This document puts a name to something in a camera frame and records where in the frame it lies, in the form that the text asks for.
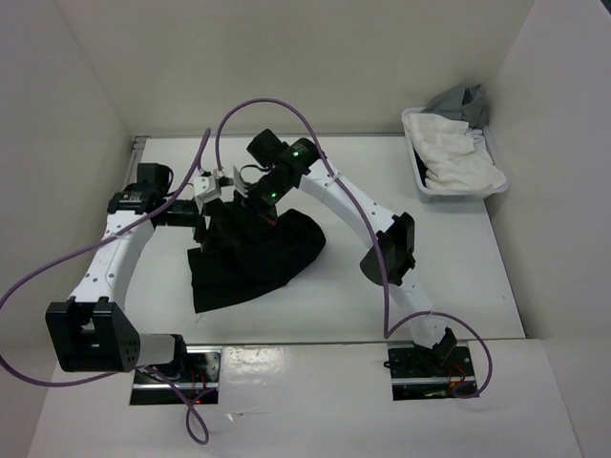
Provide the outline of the black pleated skirt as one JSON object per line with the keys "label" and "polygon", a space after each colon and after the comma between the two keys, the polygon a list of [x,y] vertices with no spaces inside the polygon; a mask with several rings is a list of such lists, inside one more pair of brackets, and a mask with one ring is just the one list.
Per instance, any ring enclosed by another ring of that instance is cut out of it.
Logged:
{"label": "black pleated skirt", "polygon": [[286,286],[317,260],[327,239],[310,216],[289,209],[268,219],[237,202],[204,206],[210,224],[187,251],[193,306],[205,313]]}

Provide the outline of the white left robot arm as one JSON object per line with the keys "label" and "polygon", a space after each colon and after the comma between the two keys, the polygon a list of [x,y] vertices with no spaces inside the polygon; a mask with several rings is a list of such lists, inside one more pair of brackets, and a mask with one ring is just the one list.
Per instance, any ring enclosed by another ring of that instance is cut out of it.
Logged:
{"label": "white left robot arm", "polygon": [[208,172],[190,180],[190,199],[179,198],[172,178],[165,165],[138,165],[135,182],[108,203],[106,242],[95,251],[85,276],[67,300],[47,309],[45,321],[64,371],[130,372],[155,366],[172,382],[189,372],[181,335],[141,334],[125,312],[131,279],[156,227],[196,227],[204,203],[220,194],[217,178]]}

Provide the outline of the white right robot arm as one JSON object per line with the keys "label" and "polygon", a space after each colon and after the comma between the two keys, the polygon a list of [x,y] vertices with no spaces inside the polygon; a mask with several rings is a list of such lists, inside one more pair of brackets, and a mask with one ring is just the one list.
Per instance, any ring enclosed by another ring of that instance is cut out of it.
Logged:
{"label": "white right robot arm", "polygon": [[361,239],[367,253],[360,261],[365,277],[383,287],[385,313],[390,302],[411,317],[408,328],[423,371],[438,375],[452,362],[456,337],[433,313],[433,305],[418,278],[414,257],[415,222],[396,215],[359,190],[321,155],[317,145],[300,138],[289,145],[266,129],[246,147],[267,170],[248,187],[247,201],[274,207],[295,188],[323,203]]}

